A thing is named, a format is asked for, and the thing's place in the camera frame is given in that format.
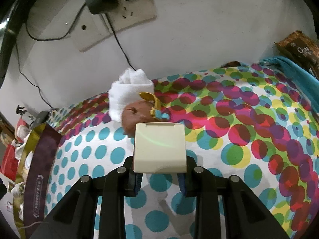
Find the brown snack packet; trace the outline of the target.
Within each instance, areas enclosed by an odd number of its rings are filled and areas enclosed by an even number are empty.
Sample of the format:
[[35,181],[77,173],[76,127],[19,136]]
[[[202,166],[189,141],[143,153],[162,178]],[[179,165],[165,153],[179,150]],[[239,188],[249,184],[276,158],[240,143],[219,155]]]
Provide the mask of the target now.
[[302,31],[294,31],[285,39],[275,42],[280,53],[318,78],[318,45]]

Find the gold metal tray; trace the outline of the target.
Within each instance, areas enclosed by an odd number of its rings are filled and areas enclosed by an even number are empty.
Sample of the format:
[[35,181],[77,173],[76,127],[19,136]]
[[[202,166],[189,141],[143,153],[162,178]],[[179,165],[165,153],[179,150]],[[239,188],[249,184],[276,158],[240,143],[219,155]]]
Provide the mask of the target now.
[[24,183],[24,193],[13,199],[14,221],[21,238],[30,238],[40,221],[48,180],[62,136],[49,124],[35,127],[25,143],[15,183]]

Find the brown hair doll figure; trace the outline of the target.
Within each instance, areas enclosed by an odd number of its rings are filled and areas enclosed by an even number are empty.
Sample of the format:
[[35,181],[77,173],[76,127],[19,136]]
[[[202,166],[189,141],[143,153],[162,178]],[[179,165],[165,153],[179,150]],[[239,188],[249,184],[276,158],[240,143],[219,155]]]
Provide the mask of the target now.
[[162,113],[160,100],[152,93],[140,92],[140,100],[128,104],[121,117],[123,132],[129,138],[135,137],[136,125],[146,122],[168,122],[170,116]]

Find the spray bottle black trigger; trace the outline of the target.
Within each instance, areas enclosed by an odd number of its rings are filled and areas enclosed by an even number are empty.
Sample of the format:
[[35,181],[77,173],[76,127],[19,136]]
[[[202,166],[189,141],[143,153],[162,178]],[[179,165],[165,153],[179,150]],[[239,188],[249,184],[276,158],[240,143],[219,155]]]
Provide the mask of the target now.
[[18,105],[16,108],[16,114],[21,116],[21,119],[26,122],[29,126],[33,124],[36,120],[36,117],[27,111],[23,106]]

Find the red gift bag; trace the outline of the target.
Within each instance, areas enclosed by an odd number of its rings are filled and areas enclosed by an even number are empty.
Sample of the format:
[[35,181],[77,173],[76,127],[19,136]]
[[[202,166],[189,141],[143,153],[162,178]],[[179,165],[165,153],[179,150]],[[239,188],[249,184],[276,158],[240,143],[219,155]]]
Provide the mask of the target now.
[[28,127],[22,117],[17,122],[14,134],[10,133],[10,130],[1,123],[1,142],[5,146],[4,157],[1,160],[1,173],[12,181],[16,180],[18,168],[15,149],[24,143],[21,133],[22,127]]

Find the blue cloth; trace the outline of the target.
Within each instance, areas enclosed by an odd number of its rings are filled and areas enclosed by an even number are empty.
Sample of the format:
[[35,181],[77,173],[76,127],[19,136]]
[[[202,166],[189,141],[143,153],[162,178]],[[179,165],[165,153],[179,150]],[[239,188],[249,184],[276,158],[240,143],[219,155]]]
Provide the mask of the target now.
[[318,80],[298,64],[283,56],[260,59],[261,65],[277,65],[286,77],[291,79],[308,98],[312,109],[318,114]]

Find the cream box with QR code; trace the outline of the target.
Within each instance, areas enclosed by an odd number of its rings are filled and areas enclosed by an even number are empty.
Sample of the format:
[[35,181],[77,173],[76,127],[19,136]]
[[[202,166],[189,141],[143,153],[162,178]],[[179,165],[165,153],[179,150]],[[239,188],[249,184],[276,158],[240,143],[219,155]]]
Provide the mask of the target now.
[[133,171],[143,174],[185,173],[187,153],[184,125],[172,122],[138,123]]

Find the white sock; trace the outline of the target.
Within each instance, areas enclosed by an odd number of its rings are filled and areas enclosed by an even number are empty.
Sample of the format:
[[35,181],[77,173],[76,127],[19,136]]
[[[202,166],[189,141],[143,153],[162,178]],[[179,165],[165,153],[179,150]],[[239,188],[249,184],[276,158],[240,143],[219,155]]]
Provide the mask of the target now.
[[112,83],[109,94],[109,115],[113,121],[121,122],[124,108],[140,100],[140,92],[154,93],[154,84],[142,69],[126,69]]

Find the polka dot bed sheet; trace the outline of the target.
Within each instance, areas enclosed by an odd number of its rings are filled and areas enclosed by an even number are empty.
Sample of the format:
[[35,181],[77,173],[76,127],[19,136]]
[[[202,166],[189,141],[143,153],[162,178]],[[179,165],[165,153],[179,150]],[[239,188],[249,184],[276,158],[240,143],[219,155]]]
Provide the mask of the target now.
[[[296,81],[268,64],[154,80],[173,122],[185,126],[186,153],[214,175],[239,176],[289,237],[318,212],[318,122]],[[134,140],[109,116],[101,93],[50,114],[62,135],[45,213],[83,175],[101,177],[132,155]]]

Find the black wall television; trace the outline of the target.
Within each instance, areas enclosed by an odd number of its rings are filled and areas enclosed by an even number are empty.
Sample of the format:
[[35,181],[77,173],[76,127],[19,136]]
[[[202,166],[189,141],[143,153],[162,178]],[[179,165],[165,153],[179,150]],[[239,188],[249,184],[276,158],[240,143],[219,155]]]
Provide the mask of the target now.
[[7,74],[12,48],[17,37],[14,15],[20,0],[15,0],[1,21],[1,85]]

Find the white wall socket plate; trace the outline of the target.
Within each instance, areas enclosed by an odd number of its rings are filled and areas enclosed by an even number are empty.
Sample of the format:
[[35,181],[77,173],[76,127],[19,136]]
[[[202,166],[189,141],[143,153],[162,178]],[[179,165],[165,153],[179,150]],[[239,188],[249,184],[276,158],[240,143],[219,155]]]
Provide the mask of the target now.
[[93,15],[87,7],[83,9],[71,32],[71,40],[78,51],[87,51],[111,36],[111,26],[119,32],[157,17],[154,0],[118,0],[118,2],[118,7],[108,12],[111,23],[108,23],[105,14]]

